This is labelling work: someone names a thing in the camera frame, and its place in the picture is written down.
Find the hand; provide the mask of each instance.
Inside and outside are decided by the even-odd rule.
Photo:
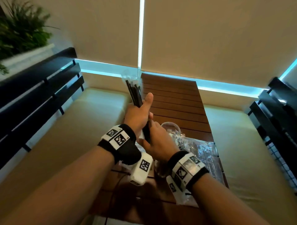
[[[151,144],[143,139],[139,139],[138,143],[154,159],[167,162],[174,153],[179,151],[178,146],[158,122],[150,120],[150,134]]]
[[[153,119],[153,114],[149,112],[153,99],[153,94],[148,93],[140,108],[134,106],[133,103],[129,104],[127,107],[124,123],[131,127],[137,139],[139,138],[141,130],[146,125],[148,119]]]

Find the table top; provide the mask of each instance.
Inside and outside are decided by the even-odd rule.
[[[186,137],[214,141],[195,81],[147,74],[142,74],[141,78],[144,95],[149,92],[154,95],[150,110],[154,121],[174,122]],[[89,213],[136,224],[210,223],[201,209],[176,205],[166,179],[155,177],[153,165],[143,186],[128,182],[128,175],[125,168],[115,165]]]

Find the cable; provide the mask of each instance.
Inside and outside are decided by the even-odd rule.
[[[113,192],[112,192],[111,198],[110,198],[110,200],[109,200],[109,206],[108,206],[108,209],[107,209],[107,215],[106,215],[106,219],[105,219],[105,223],[104,223],[104,225],[107,224],[107,219],[108,219],[108,217],[109,217],[110,206],[111,206],[111,201],[112,201],[112,199],[113,199],[113,195],[114,195],[114,193],[116,192],[116,189],[117,189],[118,185],[120,184],[121,180],[122,180],[125,176],[127,176],[127,175],[130,175],[130,174],[127,173],[127,174],[125,174],[124,176],[122,176],[122,177],[119,179],[119,181],[116,183],[116,186],[114,187],[114,190],[113,190]]]

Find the beige cushion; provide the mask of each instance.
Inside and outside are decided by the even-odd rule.
[[[248,115],[205,105],[230,190],[270,224],[297,224],[297,199]]]
[[[129,101],[126,93],[86,89],[0,185],[0,219],[120,124]]]

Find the black slatted backrest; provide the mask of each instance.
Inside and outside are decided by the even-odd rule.
[[[82,88],[76,57],[68,48],[0,82],[0,168]]]
[[[268,85],[271,89],[259,95],[259,101],[250,106],[280,155],[297,177],[297,94],[296,90],[281,82],[277,77]]]

